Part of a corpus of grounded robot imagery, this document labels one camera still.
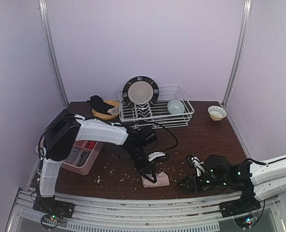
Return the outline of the pink white underwear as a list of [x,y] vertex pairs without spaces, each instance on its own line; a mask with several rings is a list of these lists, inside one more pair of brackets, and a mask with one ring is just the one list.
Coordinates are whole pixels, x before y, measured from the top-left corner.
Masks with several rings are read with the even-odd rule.
[[142,177],[142,184],[144,188],[158,188],[158,187],[166,187],[170,185],[169,177],[164,172],[160,172],[156,175],[157,181],[156,183],[152,183],[146,178]]

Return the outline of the grey white striped underwear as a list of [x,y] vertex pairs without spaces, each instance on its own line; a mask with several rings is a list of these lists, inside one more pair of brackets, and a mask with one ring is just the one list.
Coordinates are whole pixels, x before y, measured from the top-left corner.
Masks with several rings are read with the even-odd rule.
[[71,165],[74,164],[80,152],[81,152],[81,148],[73,147],[70,151],[69,156],[66,159],[66,163],[71,164]]

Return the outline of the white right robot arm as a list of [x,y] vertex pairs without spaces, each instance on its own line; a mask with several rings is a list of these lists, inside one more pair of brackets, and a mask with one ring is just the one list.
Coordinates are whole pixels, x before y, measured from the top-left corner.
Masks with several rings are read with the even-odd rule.
[[191,193],[229,188],[239,191],[242,199],[261,202],[286,191],[286,154],[264,161],[247,158],[239,164],[231,164],[221,155],[209,155],[202,162],[193,156],[186,160],[200,172],[178,184]]

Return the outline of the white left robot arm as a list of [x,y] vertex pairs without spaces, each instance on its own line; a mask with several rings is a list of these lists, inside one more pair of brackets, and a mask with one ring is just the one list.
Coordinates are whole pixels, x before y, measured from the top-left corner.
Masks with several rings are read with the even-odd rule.
[[130,155],[135,169],[142,177],[155,183],[155,167],[145,151],[145,147],[157,139],[151,127],[135,129],[124,123],[109,123],[99,119],[86,120],[81,116],[58,116],[41,135],[37,151],[43,162],[39,196],[53,198],[62,163],[73,148],[91,151],[97,143],[122,146]]

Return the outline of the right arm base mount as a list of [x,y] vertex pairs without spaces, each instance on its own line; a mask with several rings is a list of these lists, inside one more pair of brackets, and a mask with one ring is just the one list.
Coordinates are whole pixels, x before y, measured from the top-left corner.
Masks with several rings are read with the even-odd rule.
[[253,199],[237,199],[222,202],[219,205],[222,218],[233,217],[235,225],[239,229],[251,229],[262,217],[259,216],[261,203]]

